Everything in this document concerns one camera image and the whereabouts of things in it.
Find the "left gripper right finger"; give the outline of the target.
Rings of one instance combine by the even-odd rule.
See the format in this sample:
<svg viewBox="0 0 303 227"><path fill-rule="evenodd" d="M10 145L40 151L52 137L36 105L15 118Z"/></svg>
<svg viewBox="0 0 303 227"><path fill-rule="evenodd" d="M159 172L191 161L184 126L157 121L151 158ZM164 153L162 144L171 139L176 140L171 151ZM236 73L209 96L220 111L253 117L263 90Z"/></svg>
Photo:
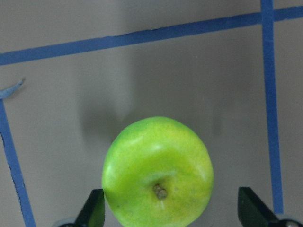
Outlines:
<svg viewBox="0 0 303 227"><path fill-rule="evenodd" d="M238 189L238 218L243 227L277 227L279 219L249 187Z"/></svg>

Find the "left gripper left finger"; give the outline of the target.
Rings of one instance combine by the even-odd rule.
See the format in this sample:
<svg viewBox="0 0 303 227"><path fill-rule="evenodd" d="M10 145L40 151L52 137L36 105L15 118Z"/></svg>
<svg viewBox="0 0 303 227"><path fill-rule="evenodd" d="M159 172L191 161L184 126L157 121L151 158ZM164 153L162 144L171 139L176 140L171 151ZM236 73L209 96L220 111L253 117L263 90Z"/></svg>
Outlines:
<svg viewBox="0 0 303 227"><path fill-rule="evenodd" d="M103 227L105 223L105 198L103 189L90 193L75 220L76 227Z"/></svg>

